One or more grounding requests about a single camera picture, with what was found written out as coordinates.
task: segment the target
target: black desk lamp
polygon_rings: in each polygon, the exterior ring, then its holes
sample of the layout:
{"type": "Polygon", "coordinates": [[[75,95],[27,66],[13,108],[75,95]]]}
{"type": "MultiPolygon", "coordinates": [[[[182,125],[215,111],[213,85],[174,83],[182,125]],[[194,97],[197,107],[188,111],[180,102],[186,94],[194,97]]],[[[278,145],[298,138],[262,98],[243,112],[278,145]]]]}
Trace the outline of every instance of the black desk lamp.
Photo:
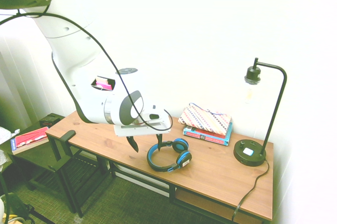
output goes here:
{"type": "Polygon", "coordinates": [[[248,84],[256,85],[261,80],[260,79],[261,70],[257,67],[257,65],[271,67],[273,69],[280,70],[283,73],[283,83],[282,83],[279,97],[276,102],[276,106],[274,109],[272,119],[269,124],[267,134],[263,142],[263,146],[257,143],[256,141],[252,141],[252,140],[241,140],[241,141],[238,141],[234,146],[234,156],[236,157],[236,159],[244,165],[254,166],[254,167],[263,164],[265,160],[265,156],[266,156],[265,146],[267,145],[268,138],[269,138],[269,135],[272,130],[272,126],[273,126],[273,123],[276,117],[277,109],[279,108],[281,97],[282,97],[284,87],[286,84],[286,72],[284,71],[284,69],[282,69],[279,66],[272,65],[272,64],[258,62],[257,60],[258,58],[255,58],[254,65],[248,68],[247,75],[244,77],[245,81],[248,84]]]}

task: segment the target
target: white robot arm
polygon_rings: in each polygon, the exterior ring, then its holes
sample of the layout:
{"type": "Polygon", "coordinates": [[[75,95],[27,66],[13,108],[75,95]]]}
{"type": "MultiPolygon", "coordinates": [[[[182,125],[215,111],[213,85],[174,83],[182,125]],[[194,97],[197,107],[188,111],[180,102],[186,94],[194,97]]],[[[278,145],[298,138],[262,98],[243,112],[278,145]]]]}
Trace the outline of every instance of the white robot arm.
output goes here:
{"type": "Polygon", "coordinates": [[[144,102],[135,68],[118,70],[98,40],[97,27],[75,0],[0,0],[0,9],[23,9],[0,24],[21,16],[34,18],[52,48],[54,66],[87,123],[109,123],[115,133],[127,137],[138,151],[133,136],[162,133],[172,127],[169,114],[144,102]]]}

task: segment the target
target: headphones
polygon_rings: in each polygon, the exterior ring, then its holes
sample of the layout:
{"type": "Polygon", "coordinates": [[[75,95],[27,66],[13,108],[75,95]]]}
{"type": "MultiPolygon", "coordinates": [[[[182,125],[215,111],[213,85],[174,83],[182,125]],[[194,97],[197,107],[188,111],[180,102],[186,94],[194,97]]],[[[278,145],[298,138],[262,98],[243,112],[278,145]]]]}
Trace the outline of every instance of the headphones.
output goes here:
{"type": "Polygon", "coordinates": [[[151,156],[153,152],[158,149],[158,144],[156,144],[152,146],[147,153],[147,162],[153,170],[160,171],[160,172],[165,172],[165,171],[171,172],[173,170],[185,167],[192,160],[192,155],[188,151],[189,144],[184,139],[177,138],[173,142],[165,141],[161,144],[161,147],[169,147],[169,146],[172,146],[176,152],[180,153],[177,158],[176,163],[170,166],[165,166],[165,167],[160,167],[160,166],[155,165],[151,160],[151,156]]]}

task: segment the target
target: stack of books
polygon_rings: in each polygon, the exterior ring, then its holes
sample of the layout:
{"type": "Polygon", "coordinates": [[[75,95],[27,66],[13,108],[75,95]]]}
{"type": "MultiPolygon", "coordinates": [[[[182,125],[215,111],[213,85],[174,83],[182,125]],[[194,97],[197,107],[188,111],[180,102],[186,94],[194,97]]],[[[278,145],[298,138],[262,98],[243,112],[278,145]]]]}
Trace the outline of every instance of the stack of books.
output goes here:
{"type": "Polygon", "coordinates": [[[19,154],[28,149],[39,146],[43,143],[48,142],[48,137],[46,135],[48,127],[34,130],[29,133],[21,134],[13,139],[11,139],[11,146],[13,154],[19,154]]]}
{"type": "Polygon", "coordinates": [[[210,141],[210,142],[214,142],[214,143],[218,143],[218,144],[221,144],[221,145],[228,146],[232,131],[233,131],[233,123],[230,122],[230,125],[228,127],[226,135],[221,135],[221,134],[218,134],[218,133],[212,133],[210,131],[202,130],[202,129],[199,129],[199,128],[194,128],[194,127],[189,126],[189,125],[184,127],[183,133],[184,133],[185,136],[190,136],[190,137],[193,137],[193,138],[197,138],[197,139],[210,141]]]}
{"type": "Polygon", "coordinates": [[[186,125],[184,135],[227,146],[233,130],[231,120],[228,114],[211,112],[190,103],[178,121],[186,125]]]}

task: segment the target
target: lamp base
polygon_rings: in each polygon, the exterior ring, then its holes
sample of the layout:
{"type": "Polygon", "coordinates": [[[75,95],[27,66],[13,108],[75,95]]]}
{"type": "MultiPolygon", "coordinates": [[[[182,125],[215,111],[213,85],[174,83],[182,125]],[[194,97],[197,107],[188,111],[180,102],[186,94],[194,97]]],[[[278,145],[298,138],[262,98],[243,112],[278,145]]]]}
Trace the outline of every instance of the lamp base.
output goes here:
{"type": "Polygon", "coordinates": [[[234,146],[235,158],[247,166],[260,166],[263,164],[266,156],[265,150],[260,154],[262,145],[252,140],[238,141],[234,146]]]}

